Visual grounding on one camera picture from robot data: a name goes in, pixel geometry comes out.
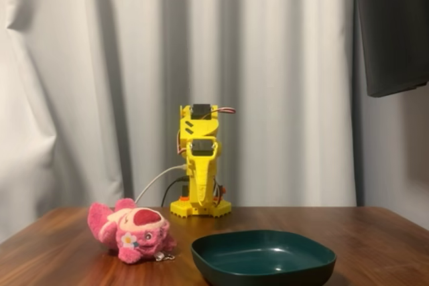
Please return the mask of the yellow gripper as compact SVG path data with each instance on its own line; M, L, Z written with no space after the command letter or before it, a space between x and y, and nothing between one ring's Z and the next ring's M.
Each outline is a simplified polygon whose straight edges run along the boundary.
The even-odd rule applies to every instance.
M212 200L213 180L217 166L212 160L220 157L221 143L214 136L193 137L187 142L186 154L190 160L197 161L196 169L193 163L188 164L189 197L190 201L197 201L205 207Z

